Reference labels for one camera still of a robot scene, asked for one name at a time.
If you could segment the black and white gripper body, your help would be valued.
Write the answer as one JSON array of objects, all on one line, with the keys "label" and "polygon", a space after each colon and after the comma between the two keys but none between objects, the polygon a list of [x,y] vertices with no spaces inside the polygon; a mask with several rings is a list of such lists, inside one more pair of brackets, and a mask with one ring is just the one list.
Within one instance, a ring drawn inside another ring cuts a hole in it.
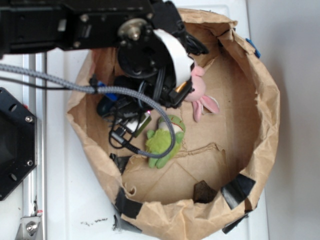
[{"label": "black and white gripper body", "polygon": [[153,0],[151,5],[150,19],[135,17],[119,27],[118,63],[155,102],[178,108],[192,91],[192,56],[206,55],[209,50],[187,32],[171,1]]}]

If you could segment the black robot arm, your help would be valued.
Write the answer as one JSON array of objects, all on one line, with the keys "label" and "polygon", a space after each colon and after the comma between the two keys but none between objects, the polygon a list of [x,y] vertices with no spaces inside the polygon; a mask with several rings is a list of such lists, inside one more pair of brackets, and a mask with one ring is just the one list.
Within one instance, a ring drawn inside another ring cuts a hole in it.
[{"label": "black robot arm", "polygon": [[144,94],[177,108],[192,91],[193,56],[207,47],[188,33],[171,1],[3,0],[0,53],[116,48],[122,75],[98,93]]}]

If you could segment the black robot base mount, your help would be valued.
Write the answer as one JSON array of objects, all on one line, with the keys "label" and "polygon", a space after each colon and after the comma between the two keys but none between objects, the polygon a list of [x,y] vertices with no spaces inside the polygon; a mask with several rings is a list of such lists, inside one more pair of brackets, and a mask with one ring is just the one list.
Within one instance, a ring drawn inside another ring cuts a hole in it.
[{"label": "black robot base mount", "polygon": [[0,88],[0,200],[4,201],[36,166],[37,118]]}]

